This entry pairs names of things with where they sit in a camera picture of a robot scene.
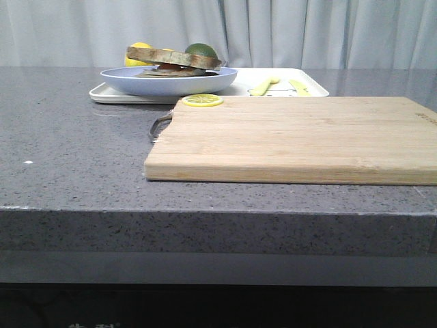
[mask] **tray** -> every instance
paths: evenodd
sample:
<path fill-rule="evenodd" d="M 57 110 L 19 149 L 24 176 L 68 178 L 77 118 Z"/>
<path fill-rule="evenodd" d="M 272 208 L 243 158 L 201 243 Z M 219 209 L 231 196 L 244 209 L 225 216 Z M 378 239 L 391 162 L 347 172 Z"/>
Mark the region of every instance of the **tray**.
<path fill-rule="evenodd" d="M 250 96 L 250 90 L 269 76 L 278 76 L 281 80 L 270 86 L 264 96 L 299 97 L 296 89 L 288 83 L 290 79 L 306 85 L 312 97 L 326 97 L 329 95 L 319 83 L 307 73 L 296 68 L 237 68 L 235 81 L 226 89 L 216 92 L 221 96 Z M 106 83 L 102 83 L 89 91 L 89 96 L 97 103 L 112 104 L 176 104 L 179 97 L 167 96 L 131 96 L 123 94 Z"/>

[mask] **green lime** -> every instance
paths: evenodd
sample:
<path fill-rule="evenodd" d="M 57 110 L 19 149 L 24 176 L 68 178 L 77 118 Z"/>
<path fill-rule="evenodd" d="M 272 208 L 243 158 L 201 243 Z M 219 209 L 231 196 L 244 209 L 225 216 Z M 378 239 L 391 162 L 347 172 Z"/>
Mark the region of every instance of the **green lime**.
<path fill-rule="evenodd" d="M 211 46 L 208 46 L 207 44 L 204 43 L 193 43 L 192 45 L 188 46 L 187 49 L 185 49 L 185 53 L 212 57 L 217 59 L 217 54 L 215 50 Z"/>

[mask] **lime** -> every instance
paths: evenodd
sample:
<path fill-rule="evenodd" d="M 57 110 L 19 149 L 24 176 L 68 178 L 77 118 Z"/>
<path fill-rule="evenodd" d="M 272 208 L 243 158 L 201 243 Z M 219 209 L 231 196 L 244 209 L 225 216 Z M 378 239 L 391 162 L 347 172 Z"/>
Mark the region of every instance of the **lime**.
<path fill-rule="evenodd" d="M 217 106 L 223 102 L 223 98 L 215 94 L 191 94 L 182 98 L 182 103 L 194 107 Z"/>
<path fill-rule="evenodd" d="M 135 42 L 131 46 L 134 46 L 135 48 L 153 48 L 153 46 L 151 46 L 150 44 L 144 43 L 144 42 Z M 153 64 L 145 63 L 144 61 L 141 61 L 141 60 L 128 58 L 127 54 L 125 54 L 124 55 L 124 65 L 127 67 L 130 67 L 130 66 L 149 66 L 149 65 L 153 65 Z"/>
<path fill-rule="evenodd" d="M 207 44 L 204 43 L 193 43 L 192 45 L 188 46 L 187 49 L 185 49 L 185 53 L 212 57 L 217 59 L 217 54 L 215 50 L 211 46 L 208 46 Z"/>

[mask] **wooden cutting board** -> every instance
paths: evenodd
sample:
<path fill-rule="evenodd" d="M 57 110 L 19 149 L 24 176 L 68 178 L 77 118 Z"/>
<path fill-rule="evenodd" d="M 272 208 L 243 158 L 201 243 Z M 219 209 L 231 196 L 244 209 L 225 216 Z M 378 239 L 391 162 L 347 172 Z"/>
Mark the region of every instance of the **wooden cutting board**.
<path fill-rule="evenodd" d="M 437 185 L 437 113 L 403 97 L 179 101 L 151 180 Z"/>

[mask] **speckled stone countertop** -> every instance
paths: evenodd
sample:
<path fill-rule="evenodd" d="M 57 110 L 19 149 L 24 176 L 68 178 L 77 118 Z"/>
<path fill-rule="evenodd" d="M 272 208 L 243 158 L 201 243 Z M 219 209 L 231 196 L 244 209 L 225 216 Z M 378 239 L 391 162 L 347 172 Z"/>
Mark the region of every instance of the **speckled stone countertop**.
<path fill-rule="evenodd" d="M 0 252 L 437 252 L 437 187 L 147 181 L 147 132 L 171 105 L 94 102 L 101 70 L 0 68 Z M 331 96 L 437 111 L 436 70 L 305 72 Z"/>

